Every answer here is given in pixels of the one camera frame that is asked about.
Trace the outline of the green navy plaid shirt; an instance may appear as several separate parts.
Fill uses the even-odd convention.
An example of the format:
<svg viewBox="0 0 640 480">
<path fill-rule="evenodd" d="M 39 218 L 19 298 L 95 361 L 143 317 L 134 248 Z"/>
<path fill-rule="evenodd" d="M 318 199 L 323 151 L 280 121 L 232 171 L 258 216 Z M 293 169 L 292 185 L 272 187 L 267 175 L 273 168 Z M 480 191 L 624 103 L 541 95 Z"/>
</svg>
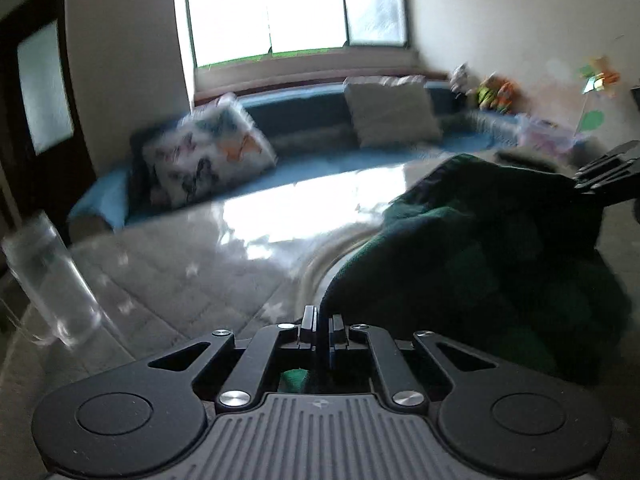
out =
<svg viewBox="0 0 640 480">
<path fill-rule="evenodd" d="M 586 388 L 617 361 L 631 302 L 597 248 L 603 208 L 562 174 L 472 155 L 387 207 L 319 313 L 418 330 Z"/>
</svg>

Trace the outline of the clear plastic toy bin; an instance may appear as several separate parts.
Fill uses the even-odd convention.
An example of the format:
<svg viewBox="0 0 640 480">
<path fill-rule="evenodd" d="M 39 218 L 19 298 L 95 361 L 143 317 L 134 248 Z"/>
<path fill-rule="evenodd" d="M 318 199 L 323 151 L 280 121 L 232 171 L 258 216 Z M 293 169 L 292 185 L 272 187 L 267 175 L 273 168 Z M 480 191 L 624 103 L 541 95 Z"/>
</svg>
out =
<svg viewBox="0 0 640 480">
<path fill-rule="evenodd" d="M 564 156 L 574 146 L 574 131 L 555 122 L 527 114 L 517 114 L 518 144 L 550 156 Z"/>
</svg>

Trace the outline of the colourful paper pinwheel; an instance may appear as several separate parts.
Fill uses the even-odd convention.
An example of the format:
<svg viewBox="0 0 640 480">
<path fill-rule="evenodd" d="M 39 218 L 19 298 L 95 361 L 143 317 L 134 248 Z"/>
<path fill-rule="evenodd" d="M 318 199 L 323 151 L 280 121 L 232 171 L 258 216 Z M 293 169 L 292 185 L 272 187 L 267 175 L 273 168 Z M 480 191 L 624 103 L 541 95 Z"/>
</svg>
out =
<svg viewBox="0 0 640 480">
<path fill-rule="evenodd" d="M 590 60 L 579 69 L 582 87 L 582 108 L 574 130 L 576 136 L 598 130 L 605 121 L 605 114 L 596 105 L 597 99 L 615 96 L 616 86 L 620 83 L 620 72 L 612 67 L 607 55 Z"/>
</svg>

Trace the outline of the orange green plush toy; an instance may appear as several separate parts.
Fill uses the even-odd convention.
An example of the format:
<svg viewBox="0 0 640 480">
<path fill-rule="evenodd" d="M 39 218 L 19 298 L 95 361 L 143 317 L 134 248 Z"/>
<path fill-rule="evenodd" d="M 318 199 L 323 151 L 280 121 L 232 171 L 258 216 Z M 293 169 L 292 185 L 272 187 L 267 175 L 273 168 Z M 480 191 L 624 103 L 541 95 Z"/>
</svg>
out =
<svg viewBox="0 0 640 480">
<path fill-rule="evenodd" d="M 511 79 L 497 73 L 489 75 L 476 90 L 476 102 L 480 110 L 503 115 L 513 112 L 517 97 L 518 86 Z"/>
</svg>

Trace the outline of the black white plush toy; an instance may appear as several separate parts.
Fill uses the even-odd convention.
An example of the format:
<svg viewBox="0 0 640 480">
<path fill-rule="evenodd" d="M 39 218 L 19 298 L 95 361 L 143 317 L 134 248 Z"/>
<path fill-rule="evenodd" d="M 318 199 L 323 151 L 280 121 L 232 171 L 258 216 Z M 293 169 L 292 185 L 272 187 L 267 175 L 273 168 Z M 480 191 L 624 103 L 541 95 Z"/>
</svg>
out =
<svg viewBox="0 0 640 480">
<path fill-rule="evenodd" d="M 449 88 L 454 93 L 467 94 L 471 90 L 468 64 L 459 65 L 449 78 Z"/>
</svg>

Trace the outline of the blue sofa bench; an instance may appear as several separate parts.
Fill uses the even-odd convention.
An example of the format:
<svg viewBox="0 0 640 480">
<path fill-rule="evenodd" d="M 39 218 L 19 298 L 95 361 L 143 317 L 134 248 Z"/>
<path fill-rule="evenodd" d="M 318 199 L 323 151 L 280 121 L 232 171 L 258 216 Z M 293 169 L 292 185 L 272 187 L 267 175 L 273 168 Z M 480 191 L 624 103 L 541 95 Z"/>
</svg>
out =
<svg viewBox="0 0 640 480">
<path fill-rule="evenodd" d="M 460 98 L 439 81 L 425 85 L 442 138 L 435 142 L 386 144 L 363 148 L 358 142 L 341 84 L 279 90 L 243 96 L 241 104 L 277 155 L 265 174 L 220 193 L 221 198 L 250 194 L 298 181 L 378 166 L 479 153 L 518 146 L 518 120 L 482 110 L 466 110 Z M 81 240 L 92 232 L 117 231 L 128 224 L 166 214 L 152 203 L 154 185 L 143 158 L 146 144 L 175 131 L 178 119 L 138 130 L 130 136 L 130 156 L 96 180 L 67 217 L 70 235 Z"/>
</svg>

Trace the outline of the butterfly print pillow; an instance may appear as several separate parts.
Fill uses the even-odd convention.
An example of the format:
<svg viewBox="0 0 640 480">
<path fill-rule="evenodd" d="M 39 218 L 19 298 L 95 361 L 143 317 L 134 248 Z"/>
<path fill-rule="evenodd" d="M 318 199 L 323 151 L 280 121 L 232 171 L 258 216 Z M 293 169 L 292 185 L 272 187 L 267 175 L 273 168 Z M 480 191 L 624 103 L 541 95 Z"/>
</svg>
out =
<svg viewBox="0 0 640 480">
<path fill-rule="evenodd" d="M 150 202 L 176 209 L 277 166 L 277 154 L 233 93 L 196 108 L 145 142 Z"/>
</svg>

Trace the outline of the beige plain pillow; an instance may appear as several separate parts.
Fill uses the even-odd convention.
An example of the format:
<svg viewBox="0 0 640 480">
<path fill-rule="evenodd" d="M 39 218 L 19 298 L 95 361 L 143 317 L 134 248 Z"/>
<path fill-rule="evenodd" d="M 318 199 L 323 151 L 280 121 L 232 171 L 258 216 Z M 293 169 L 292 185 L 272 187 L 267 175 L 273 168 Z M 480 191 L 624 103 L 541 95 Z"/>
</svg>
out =
<svg viewBox="0 0 640 480">
<path fill-rule="evenodd" d="M 438 143 L 442 128 L 423 76 L 349 77 L 344 96 L 362 148 Z"/>
</svg>

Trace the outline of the clear glass jar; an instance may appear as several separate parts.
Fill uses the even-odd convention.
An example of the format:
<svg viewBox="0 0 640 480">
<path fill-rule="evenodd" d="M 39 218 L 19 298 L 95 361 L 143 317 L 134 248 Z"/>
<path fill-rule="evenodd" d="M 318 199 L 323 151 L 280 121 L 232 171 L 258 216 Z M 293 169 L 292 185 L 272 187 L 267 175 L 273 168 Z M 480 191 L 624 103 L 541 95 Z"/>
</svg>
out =
<svg viewBox="0 0 640 480">
<path fill-rule="evenodd" d="M 28 220 L 2 238 L 1 248 L 12 278 L 49 329 L 46 336 L 27 336 L 36 344 L 57 339 L 68 348 L 88 340 L 101 324 L 101 307 L 49 217 Z"/>
</svg>

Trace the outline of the dark wooden door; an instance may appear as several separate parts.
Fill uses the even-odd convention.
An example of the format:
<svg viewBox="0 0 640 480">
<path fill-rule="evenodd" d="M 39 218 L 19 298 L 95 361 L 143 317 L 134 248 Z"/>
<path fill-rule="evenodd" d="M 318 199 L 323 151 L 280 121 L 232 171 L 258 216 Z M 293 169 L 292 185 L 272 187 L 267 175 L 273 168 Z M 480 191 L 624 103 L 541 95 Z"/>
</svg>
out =
<svg viewBox="0 0 640 480">
<path fill-rule="evenodd" d="M 1 20 L 1 169 L 22 220 L 62 237 L 96 180 L 67 54 L 66 0 L 27 0 Z"/>
</svg>

